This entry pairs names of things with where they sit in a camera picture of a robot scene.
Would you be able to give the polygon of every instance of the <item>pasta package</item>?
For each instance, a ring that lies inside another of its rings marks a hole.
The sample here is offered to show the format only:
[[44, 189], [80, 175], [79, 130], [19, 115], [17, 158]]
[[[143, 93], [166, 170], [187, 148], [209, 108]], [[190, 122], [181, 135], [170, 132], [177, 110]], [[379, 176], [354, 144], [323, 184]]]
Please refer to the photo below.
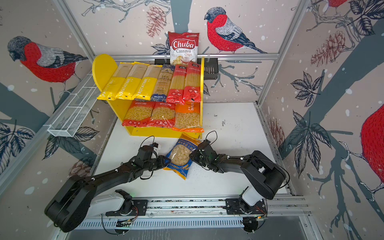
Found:
[[193, 62], [188, 63], [187, 76], [185, 77], [184, 101], [201, 102], [200, 93], [201, 65]]
[[174, 65], [164, 64], [161, 68], [160, 75], [157, 79], [155, 89], [151, 97], [151, 101], [165, 102], [172, 81], [173, 72], [175, 71]]
[[167, 103], [184, 104], [183, 91], [187, 67], [182, 65], [175, 66], [175, 72], [170, 83], [170, 89], [167, 96]]
[[151, 99], [160, 71], [161, 65], [149, 65], [143, 79], [140, 81], [140, 84], [136, 89], [136, 93], [133, 95], [133, 98], [149, 101]]
[[149, 64], [135, 62], [115, 98], [133, 100], [133, 95]]
[[175, 125], [175, 104], [156, 102], [148, 127], [172, 128]]
[[197, 61], [199, 33], [168, 32], [170, 46], [170, 63], [187, 66], [188, 62]]
[[133, 63], [120, 63], [111, 79], [105, 85], [103, 91], [97, 97], [99, 100], [115, 100], [115, 96], [124, 83], [125, 78], [133, 67]]
[[199, 140], [193, 139], [183, 133], [175, 146], [166, 155], [171, 162], [164, 168], [164, 170], [173, 170], [185, 180], [187, 178], [189, 167], [192, 164], [192, 159], [189, 158], [189, 154], [197, 148], [199, 143]]
[[175, 131], [204, 132], [200, 126], [200, 103], [186, 102], [185, 105], [176, 104]]
[[146, 127], [151, 117], [154, 105], [154, 102], [132, 101], [121, 125]]

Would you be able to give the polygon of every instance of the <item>white tabletop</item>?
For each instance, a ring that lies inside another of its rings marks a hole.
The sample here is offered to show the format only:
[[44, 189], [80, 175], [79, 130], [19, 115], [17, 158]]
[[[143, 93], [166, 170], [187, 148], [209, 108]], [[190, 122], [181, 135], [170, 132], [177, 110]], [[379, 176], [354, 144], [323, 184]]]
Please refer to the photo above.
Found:
[[[259, 150], [274, 161], [253, 103], [204, 103], [203, 127], [203, 139], [210, 131], [217, 131], [218, 139], [212, 144], [212, 148], [218, 154], [243, 156]], [[214, 132], [208, 137], [211, 141], [215, 138]], [[121, 162], [127, 162], [137, 154], [144, 139], [145, 137], [130, 136], [118, 121], [95, 174], [112, 170], [119, 167]], [[157, 137], [155, 142], [161, 145], [159, 155], [166, 155], [177, 139]], [[148, 139], [144, 144], [150, 143], [152, 139]], [[149, 176], [148, 172], [144, 172], [142, 177]], [[173, 171], [160, 169], [148, 180], [136, 179], [109, 189], [103, 194], [122, 189], [133, 197], [229, 196], [241, 194], [250, 185], [244, 174], [215, 173], [193, 163], [186, 180]], [[287, 191], [282, 188], [278, 193]]]

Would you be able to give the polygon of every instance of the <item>blue and yellow pasta bag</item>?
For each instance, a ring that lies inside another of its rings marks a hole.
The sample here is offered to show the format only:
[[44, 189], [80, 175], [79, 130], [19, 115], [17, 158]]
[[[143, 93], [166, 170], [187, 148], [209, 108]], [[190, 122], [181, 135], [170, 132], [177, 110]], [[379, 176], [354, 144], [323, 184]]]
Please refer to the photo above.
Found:
[[191, 154], [192, 151], [197, 148], [199, 143], [199, 140], [191, 138], [183, 133], [175, 146], [166, 155], [166, 157], [169, 158], [171, 162], [167, 167], [164, 168], [164, 170], [173, 170], [185, 180], [189, 167], [192, 164], [192, 160], [189, 158], [189, 154]]

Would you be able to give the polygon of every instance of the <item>gray floor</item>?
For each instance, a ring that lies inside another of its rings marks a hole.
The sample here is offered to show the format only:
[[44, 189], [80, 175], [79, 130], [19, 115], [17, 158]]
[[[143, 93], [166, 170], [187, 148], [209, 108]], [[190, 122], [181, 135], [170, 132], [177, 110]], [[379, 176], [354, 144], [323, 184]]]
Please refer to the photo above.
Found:
[[255, 234], [242, 228], [185, 228], [160, 230], [131, 230], [124, 236], [111, 235], [104, 230], [74, 230], [67, 240], [251, 240], [293, 239], [306, 240], [299, 217], [269, 217]]

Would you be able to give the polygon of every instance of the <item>white wire basket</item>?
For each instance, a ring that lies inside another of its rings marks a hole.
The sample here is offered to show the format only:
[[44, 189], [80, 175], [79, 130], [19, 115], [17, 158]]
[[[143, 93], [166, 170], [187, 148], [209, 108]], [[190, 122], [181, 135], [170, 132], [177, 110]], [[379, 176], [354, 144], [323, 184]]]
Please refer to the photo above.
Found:
[[74, 95], [70, 103], [52, 123], [48, 132], [55, 137], [73, 137], [100, 95], [92, 77]]

